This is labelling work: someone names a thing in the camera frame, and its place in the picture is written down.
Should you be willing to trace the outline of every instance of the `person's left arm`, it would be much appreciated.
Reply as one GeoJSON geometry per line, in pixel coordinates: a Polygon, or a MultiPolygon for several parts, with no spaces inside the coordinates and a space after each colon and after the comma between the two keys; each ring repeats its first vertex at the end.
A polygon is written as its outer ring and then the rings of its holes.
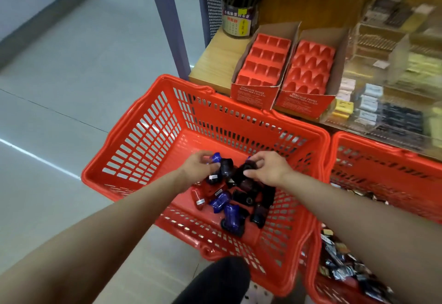
{"type": "Polygon", "coordinates": [[[161,212],[219,168],[212,152],[64,230],[0,275],[0,303],[92,303],[161,212]]]}

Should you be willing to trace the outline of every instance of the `open cardboard box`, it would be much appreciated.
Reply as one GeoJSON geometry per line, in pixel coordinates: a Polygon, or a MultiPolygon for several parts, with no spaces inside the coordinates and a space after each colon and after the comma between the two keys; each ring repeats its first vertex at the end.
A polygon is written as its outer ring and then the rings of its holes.
{"type": "Polygon", "coordinates": [[[231,92],[230,97],[238,102],[243,102],[251,106],[256,106],[257,108],[270,110],[273,106],[276,96],[278,95],[279,87],[281,86],[282,79],[287,68],[287,63],[289,61],[289,56],[293,50],[293,47],[297,43],[298,29],[301,22],[293,23],[276,23],[276,24],[266,24],[261,25],[253,37],[250,43],[247,45],[244,54],[238,60],[236,64],[235,71],[232,76],[231,92]],[[251,85],[251,84],[236,84],[235,81],[238,77],[238,73],[246,61],[246,58],[256,40],[259,33],[272,35],[279,38],[289,39],[290,47],[285,57],[283,67],[279,74],[278,82],[275,85],[251,85]]]}
{"type": "MultiPolygon", "coordinates": [[[[349,29],[347,28],[316,28],[302,31],[299,41],[307,40],[333,47],[336,50],[325,94],[312,95],[281,90],[274,109],[293,115],[300,113],[310,118],[320,117],[338,94],[344,70],[348,35],[349,29]]],[[[290,61],[296,52],[296,46],[297,44],[291,47],[288,67],[290,67],[290,61]]]]}

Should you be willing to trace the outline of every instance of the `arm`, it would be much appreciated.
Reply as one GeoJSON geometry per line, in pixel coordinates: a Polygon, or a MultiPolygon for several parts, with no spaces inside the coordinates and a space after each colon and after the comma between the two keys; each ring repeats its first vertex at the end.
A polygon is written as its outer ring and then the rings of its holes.
{"type": "Polygon", "coordinates": [[[275,152],[244,174],[294,195],[404,303],[442,303],[442,226],[293,171],[275,152]]]}
{"type": "Polygon", "coordinates": [[[174,197],[216,171],[200,151],[124,199],[83,219],[0,276],[0,303],[92,303],[174,197]]]}

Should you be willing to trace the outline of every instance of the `red shopping basket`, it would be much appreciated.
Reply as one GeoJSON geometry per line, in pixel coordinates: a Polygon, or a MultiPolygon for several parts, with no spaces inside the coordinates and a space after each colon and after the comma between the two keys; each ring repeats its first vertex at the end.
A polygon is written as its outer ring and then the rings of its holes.
{"type": "MultiPolygon", "coordinates": [[[[390,205],[442,223],[442,164],[354,134],[332,138],[325,174],[345,189],[373,192],[390,205]]],[[[321,226],[308,251],[305,286],[317,304],[378,304],[357,289],[317,273],[321,226]]]]}
{"type": "MultiPolygon", "coordinates": [[[[235,163],[261,150],[275,150],[293,169],[322,179],[329,144],[322,128],[162,75],[118,121],[81,178],[117,201],[178,168],[195,151],[208,149],[235,163]]],[[[209,207],[198,211],[188,190],[173,200],[156,225],[208,260],[243,256],[253,281],[275,295],[288,294],[301,248],[313,231],[313,215],[277,191],[262,230],[246,222],[243,237],[236,238],[221,229],[222,218],[209,207]]]]}

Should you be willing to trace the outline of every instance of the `person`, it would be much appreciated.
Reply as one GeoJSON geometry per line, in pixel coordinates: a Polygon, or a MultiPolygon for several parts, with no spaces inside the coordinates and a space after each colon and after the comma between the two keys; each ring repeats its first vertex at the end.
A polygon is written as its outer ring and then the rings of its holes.
{"type": "MultiPolygon", "coordinates": [[[[207,164],[212,154],[191,155],[177,170],[30,252],[0,276],[0,303],[92,303],[174,197],[218,170],[218,163],[207,164]]],[[[439,224],[295,172],[275,152],[251,160],[258,169],[246,176],[294,195],[404,303],[442,303],[439,224]]],[[[240,303],[249,281],[243,259],[223,258],[175,303],[240,303]]]]}

